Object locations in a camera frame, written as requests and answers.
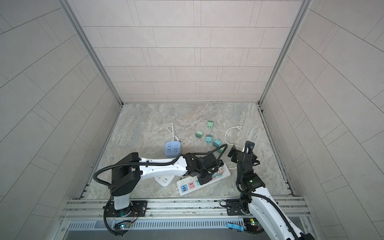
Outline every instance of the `electrical outlet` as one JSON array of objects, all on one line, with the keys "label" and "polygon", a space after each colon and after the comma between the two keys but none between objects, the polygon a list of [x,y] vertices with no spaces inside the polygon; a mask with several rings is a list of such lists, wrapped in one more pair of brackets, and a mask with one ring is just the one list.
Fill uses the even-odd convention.
[{"label": "electrical outlet", "polygon": [[188,188],[189,189],[194,189],[195,187],[196,187],[196,185],[195,185],[194,181],[188,183]]},{"label": "electrical outlet", "polygon": [[181,186],[180,188],[181,188],[181,192],[186,192],[186,191],[188,191],[188,187],[187,187],[186,184],[183,185],[183,186]]}]

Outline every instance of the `gray floor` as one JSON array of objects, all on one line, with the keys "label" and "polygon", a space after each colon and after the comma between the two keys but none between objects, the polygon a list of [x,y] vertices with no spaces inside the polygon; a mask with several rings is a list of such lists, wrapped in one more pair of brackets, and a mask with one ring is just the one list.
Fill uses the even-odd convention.
[{"label": "gray floor", "polygon": [[[207,128],[207,121],[214,122],[213,128]],[[98,169],[114,164],[131,152],[147,158],[165,158],[164,145],[170,140],[171,134],[166,126],[173,122],[175,133],[181,140],[181,152],[206,152],[214,149],[212,144],[205,142],[205,135],[225,142],[224,135],[229,127],[243,126],[241,131],[231,129],[227,140],[237,145],[244,145],[246,140],[255,143],[254,153],[261,164],[255,172],[261,177],[273,195],[287,195],[289,190],[283,180],[280,168],[273,154],[264,125],[257,106],[254,103],[184,103],[184,104],[126,104],[119,116],[112,136],[99,163]],[[195,137],[197,130],[204,131],[203,138]],[[235,164],[223,155],[228,167]],[[111,172],[100,175],[101,179],[111,181]],[[162,187],[153,178],[142,180],[131,193],[132,198],[145,197],[179,197],[176,192],[175,177],[173,182]],[[235,187],[236,169],[231,176],[218,183],[186,195],[187,197],[237,196]],[[87,199],[109,198],[106,186],[91,182],[87,191]]]}]

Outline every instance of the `black cable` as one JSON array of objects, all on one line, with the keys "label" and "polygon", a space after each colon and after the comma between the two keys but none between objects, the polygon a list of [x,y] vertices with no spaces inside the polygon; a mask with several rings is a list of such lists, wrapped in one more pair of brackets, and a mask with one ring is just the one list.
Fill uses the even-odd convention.
[{"label": "black cable", "polygon": [[107,230],[108,230],[110,233],[112,233],[113,235],[115,235],[115,236],[123,236],[123,235],[126,234],[129,230],[126,230],[126,231],[123,231],[123,232],[116,232],[116,231],[112,230],[112,229],[110,228],[110,226],[108,225],[108,223],[107,223],[107,217],[106,217],[106,214],[107,214],[107,207],[110,205],[111,200],[112,200],[112,199],[109,199],[109,200],[108,200],[108,202],[107,202],[107,204],[105,205],[105,208],[104,208],[104,213],[103,213],[104,225],[105,225],[105,227],[107,228]]},{"label": "black cable", "polygon": [[101,174],[102,172],[110,170],[114,167],[122,167],[122,166],[168,166],[168,165],[172,165],[175,162],[177,162],[177,160],[179,159],[180,156],[181,156],[181,154],[177,155],[177,157],[170,162],[152,162],[152,163],[149,163],[149,162],[129,162],[129,163],[120,163],[120,164],[110,165],[110,166],[104,167],[104,168],[98,170],[96,173],[94,173],[93,174],[93,180],[95,180],[95,182],[98,182],[100,184],[107,186],[110,189],[111,184],[109,182],[106,182],[106,181],[98,178],[98,175]]}]

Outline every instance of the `white power strip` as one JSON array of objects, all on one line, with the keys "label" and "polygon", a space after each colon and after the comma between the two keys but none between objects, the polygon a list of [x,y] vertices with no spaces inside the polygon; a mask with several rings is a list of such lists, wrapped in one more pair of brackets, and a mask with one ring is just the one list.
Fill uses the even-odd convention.
[{"label": "white power strip", "polygon": [[212,180],[208,183],[200,185],[196,176],[186,177],[177,181],[176,191],[180,194],[180,196],[184,196],[190,192],[196,191],[202,187],[208,186],[229,176],[231,176],[231,172],[229,171],[227,165],[224,163],[224,165],[218,169],[217,173],[212,175]]}]

